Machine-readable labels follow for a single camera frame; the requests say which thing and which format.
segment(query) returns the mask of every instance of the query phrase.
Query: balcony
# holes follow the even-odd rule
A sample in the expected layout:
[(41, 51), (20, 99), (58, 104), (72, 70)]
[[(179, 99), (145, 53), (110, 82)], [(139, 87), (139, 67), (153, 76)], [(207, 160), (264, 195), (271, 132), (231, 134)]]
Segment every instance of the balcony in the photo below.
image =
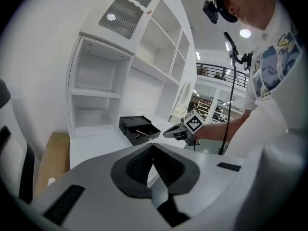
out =
[[(234, 70), (213, 64), (197, 63), (197, 75), (223, 80), (227, 82), (226, 85), (230, 86), (233, 83)], [(248, 80), (245, 73), (236, 71), (235, 87), (246, 88)]]

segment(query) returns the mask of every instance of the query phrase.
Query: black box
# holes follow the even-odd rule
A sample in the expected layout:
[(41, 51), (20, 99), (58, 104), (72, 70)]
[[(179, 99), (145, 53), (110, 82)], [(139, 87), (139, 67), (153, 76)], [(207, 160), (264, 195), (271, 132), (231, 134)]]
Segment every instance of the black box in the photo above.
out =
[(157, 138), (160, 134), (160, 130), (154, 127), (151, 121), (144, 116), (120, 117), (119, 128), (132, 145), (146, 143)]

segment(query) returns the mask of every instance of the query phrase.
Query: cable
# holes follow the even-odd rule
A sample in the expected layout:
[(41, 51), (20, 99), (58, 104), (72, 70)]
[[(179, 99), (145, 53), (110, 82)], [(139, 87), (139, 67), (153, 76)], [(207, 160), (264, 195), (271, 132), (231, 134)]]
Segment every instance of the cable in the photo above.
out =
[(222, 155), (223, 154), (224, 146), (225, 146), (227, 135), (228, 135), (229, 123), (230, 123), (231, 101), (232, 101), (232, 96), (233, 96), (234, 83), (235, 83), (235, 80), (236, 80), (236, 67), (235, 67), (235, 57), (234, 57), (234, 54), (233, 54), (233, 58), (232, 58), (232, 63), (233, 63), (233, 68), (234, 68), (234, 77), (233, 77), (233, 83), (232, 83), (232, 89), (231, 89), (231, 95), (230, 95), (228, 121), (227, 121), (227, 127), (226, 127), (225, 136), (223, 138), (223, 142), (222, 142), (221, 148), (218, 151), (218, 155)]

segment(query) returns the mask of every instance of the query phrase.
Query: railing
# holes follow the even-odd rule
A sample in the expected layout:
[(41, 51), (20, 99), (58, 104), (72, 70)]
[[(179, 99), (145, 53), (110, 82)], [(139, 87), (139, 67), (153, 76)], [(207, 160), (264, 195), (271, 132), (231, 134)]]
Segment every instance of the railing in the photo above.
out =
[[(221, 67), (212, 64), (197, 64), (197, 74), (208, 76), (216, 79), (221, 79), (230, 83), (233, 83), (234, 70), (233, 66), (231, 68)], [(245, 73), (236, 71), (235, 84), (246, 88), (248, 83), (248, 78), (246, 78)]]

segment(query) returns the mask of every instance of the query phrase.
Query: man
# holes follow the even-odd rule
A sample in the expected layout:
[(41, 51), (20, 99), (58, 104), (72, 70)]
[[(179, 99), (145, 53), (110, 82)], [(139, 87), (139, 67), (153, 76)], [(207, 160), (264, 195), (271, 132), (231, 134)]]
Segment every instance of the man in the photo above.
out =
[[(277, 105), (283, 101), (274, 100), (272, 95), (287, 75), (308, 65), (306, 52), (287, 11), (277, 0), (217, 0), (217, 8), (228, 22), (240, 20), (263, 31), (253, 54), (244, 114), (230, 122), (227, 136), (230, 144), (225, 155), (245, 158), (250, 149), (272, 141), (289, 128), (283, 105)], [(226, 125), (204, 125), (196, 138), (222, 141)]]

